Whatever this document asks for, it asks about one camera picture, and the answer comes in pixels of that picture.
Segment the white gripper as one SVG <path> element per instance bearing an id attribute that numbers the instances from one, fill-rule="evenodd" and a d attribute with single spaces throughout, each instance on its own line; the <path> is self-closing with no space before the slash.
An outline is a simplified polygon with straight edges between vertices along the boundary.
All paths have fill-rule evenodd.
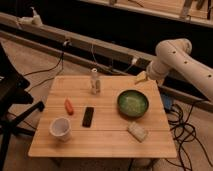
<path id="1" fill-rule="evenodd" d="M 164 65 L 159 62 L 151 62 L 147 68 L 146 72 L 142 71 L 135 77 L 135 84 L 147 80 L 147 76 L 155 80 L 158 85 L 162 85 L 164 82 Z"/>

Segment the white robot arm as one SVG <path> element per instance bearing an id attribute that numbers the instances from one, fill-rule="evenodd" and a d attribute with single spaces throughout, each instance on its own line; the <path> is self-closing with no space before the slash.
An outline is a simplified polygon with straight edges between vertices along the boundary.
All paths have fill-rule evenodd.
<path id="1" fill-rule="evenodd" d="M 209 101 L 213 102 L 213 69 L 194 60 L 190 53 L 192 44 L 188 39 L 164 40 L 155 48 L 156 57 L 140 72 L 134 82 L 148 78 L 162 80 L 174 69 L 197 88 Z"/>

